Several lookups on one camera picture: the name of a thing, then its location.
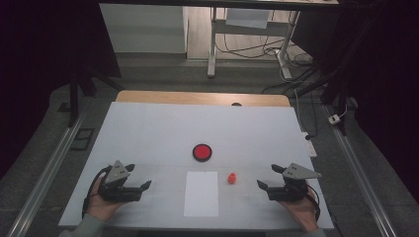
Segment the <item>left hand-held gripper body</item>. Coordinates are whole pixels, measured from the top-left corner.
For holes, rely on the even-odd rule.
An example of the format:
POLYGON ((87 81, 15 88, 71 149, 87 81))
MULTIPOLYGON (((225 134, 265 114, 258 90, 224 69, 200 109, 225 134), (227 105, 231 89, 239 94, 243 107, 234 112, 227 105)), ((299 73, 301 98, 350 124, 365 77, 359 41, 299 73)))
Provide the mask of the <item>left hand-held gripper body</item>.
POLYGON ((125 182, 129 175, 130 172, 126 169, 126 166, 117 160, 114 165, 105 169, 105 176, 102 178, 98 194, 105 201, 139 201, 142 190, 140 188, 125 187, 125 182))

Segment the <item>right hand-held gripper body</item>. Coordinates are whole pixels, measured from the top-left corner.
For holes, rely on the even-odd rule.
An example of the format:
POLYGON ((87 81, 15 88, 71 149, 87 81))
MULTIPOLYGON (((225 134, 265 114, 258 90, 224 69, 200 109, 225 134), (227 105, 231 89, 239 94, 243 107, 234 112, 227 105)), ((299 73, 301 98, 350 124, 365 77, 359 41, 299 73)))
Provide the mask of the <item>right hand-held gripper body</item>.
POLYGON ((291 163, 283 174, 282 187, 269 188, 267 192, 269 200, 298 201, 308 193, 307 179, 318 179, 320 173, 304 168, 296 163, 291 163))

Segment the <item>round red ink pad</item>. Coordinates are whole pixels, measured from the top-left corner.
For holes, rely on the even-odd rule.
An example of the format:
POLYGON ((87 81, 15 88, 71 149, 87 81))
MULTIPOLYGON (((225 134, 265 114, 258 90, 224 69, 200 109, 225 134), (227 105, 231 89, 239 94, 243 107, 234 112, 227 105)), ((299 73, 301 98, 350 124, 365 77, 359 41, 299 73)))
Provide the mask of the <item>round red ink pad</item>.
POLYGON ((199 162, 207 162, 211 155, 212 150, 207 144, 197 144, 193 149, 193 157, 199 162))

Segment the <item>person's left hand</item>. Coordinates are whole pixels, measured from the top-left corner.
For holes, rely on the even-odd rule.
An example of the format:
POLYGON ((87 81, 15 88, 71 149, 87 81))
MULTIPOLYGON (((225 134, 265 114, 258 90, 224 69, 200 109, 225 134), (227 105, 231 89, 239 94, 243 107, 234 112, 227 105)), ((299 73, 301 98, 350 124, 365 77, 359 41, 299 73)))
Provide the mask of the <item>person's left hand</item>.
POLYGON ((86 213, 101 221, 107 222, 113 217, 117 210, 124 205, 124 203, 103 200, 98 194, 101 181, 102 178, 99 177, 89 194, 89 204, 86 213))

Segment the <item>person's right hand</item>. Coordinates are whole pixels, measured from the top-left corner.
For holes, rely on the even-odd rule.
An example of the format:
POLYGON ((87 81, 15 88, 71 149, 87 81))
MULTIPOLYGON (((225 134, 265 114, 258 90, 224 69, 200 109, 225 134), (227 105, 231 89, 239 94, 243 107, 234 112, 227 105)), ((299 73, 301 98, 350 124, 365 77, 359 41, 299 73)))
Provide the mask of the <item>person's right hand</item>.
POLYGON ((280 204, 305 233, 318 229, 315 205, 306 197, 299 201, 280 201, 280 204))

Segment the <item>white power strip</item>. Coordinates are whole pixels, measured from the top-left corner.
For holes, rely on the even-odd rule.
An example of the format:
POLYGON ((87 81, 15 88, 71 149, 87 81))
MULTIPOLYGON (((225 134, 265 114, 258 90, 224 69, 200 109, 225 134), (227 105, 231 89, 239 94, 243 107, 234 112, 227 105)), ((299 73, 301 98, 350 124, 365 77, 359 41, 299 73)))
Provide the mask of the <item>white power strip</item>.
POLYGON ((308 135, 307 132, 303 132, 302 133, 302 136, 303 136, 303 139, 304 139, 304 141, 306 143, 308 155, 311 158, 315 158, 317 156, 317 153, 316 153, 315 148, 314 148, 314 146, 313 146, 313 144, 311 142, 310 136, 308 135))

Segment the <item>white paper sheet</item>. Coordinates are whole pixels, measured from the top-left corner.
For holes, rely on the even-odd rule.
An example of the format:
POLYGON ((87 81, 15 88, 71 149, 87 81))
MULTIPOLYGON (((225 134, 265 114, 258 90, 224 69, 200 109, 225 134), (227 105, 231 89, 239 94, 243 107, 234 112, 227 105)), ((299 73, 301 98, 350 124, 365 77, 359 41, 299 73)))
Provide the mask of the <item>white paper sheet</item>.
POLYGON ((218 217, 217 172, 189 172, 186 180, 184 215, 218 217))

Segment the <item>white table mat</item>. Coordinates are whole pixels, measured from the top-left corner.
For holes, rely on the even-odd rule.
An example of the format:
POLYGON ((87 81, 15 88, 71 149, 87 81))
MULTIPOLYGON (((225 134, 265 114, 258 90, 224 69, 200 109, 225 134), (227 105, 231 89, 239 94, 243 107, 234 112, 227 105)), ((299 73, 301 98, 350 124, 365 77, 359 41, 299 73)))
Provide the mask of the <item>white table mat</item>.
POLYGON ((257 180, 278 187, 283 178, 272 164, 312 166, 292 108, 113 103, 60 225, 80 222, 92 180, 117 160, 135 165, 128 186, 152 181, 140 201, 121 207, 110 222, 129 229, 295 229, 257 180), (193 157, 201 143, 212 150, 207 162, 193 157), (184 215, 189 172, 217 172, 218 217, 184 215))

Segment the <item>black metal stand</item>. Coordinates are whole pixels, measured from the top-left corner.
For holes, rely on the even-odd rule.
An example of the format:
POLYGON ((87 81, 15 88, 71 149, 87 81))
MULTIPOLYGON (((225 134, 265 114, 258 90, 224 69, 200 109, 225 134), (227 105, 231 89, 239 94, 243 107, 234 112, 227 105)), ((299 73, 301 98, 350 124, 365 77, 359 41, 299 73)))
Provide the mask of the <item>black metal stand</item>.
POLYGON ((326 85, 326 89, 320 97, 320 102, 322 105, 331 105, 335 99, 338 99, 337 112, 340 121, 335 123, 334 127, 337 128, 343 136, 347 135, 345 128, 345 114, 347 110, 346 100, 348 93, 346 72, 352 56, 353 53, 351 49, 348 49, 331 73, 323 76, 317 82, 297 91, 294 96, 297 98, 313 91, 314 89, 317 89, 322 85, 326 85))
POLYGON ((69 90, 70 90, 70 120, 69 127, 73 127, 76 123, 76 120, 79 118, 79 98, 78 91, 81 90, 82 93, 87 97, 94 97, 96 95, 97 89, 93 83, 93 79, 99 79, 104 82, 111 88, 117 90, 118 92, 122 91, 124 87, 109 76, 106 76, 104 73, 96 70, 93 67, 77 68, 73 69, 70 72, 69 76, 69 90))

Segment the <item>wooden table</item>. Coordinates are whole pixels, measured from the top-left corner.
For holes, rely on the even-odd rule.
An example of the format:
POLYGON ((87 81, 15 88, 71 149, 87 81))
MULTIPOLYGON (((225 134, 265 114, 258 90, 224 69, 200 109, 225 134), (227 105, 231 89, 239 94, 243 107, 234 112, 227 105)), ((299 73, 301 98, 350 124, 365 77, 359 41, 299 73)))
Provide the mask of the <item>wooden table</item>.
POLYGON ((154 103, 177 105, 231 106, 234 103, 244 107, 289 107, 290 101, 284 95, 129 91, 118 93, 117 102, 154 103))

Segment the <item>white cabinet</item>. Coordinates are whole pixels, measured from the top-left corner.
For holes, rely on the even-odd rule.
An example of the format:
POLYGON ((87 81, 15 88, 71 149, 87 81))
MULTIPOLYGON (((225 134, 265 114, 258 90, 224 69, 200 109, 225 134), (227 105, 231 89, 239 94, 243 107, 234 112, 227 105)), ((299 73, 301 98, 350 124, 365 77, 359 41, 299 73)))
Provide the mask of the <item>white cabinet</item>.
POLYGON ((100 9, 115 52, 187 51, 186 7, 101 3, 100 9))

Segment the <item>white metal-legged desk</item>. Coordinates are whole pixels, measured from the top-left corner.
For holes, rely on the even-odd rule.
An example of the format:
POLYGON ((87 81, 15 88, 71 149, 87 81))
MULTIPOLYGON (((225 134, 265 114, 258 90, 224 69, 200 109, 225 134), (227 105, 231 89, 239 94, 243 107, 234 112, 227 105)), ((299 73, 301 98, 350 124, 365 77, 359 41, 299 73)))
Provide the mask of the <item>white metal-legged desk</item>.
POLYGON ((282 37, 283 44, 280 49, 275 50, 276 58, 280 64, 280 69, 286 79, 291 79, 291 73, 286 63, 286 53, 293 35, 293 30, 297 22, 299 11, 290 11, 290 18, 286 22, 273 22, 268 20, 266 29, 255 29, 246 27, 230 26, 226 23, 226 17, 217 17, 217 8, 212 7, 210 13, 210 45, 209 45, 209 64, 208 78, 215 75, 215 38, 217 34, 243 35, 243 36, 266 36, 282 37))

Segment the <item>aluminium floor rail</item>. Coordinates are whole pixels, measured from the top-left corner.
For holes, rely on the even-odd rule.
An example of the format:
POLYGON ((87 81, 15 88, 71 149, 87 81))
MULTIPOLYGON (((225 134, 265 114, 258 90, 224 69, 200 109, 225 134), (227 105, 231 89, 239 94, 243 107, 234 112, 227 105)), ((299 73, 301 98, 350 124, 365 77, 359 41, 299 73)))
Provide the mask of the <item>aluminium floor rail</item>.
POLYGON ((380 235, 382 237, 397 237, 395 228, 391 223, 386 211, 384 210, 384 207, 376 192, 374 191, 373 186, 362 167, 362 164, 358 160, 352 144, 336 124, 331 124, 330 122, 328 122, 328 124, 330 125, 334 136, 336 137, 336 140, 341 147, 348 166, 351 169, 355 181, 363 195, 364 201, 370 210, 370 214, 375 220, 380 235))
POLYGON ((81 113, 72 126, 64 131, 6 237, 26 236, 85 117, 86 113, 81 113))

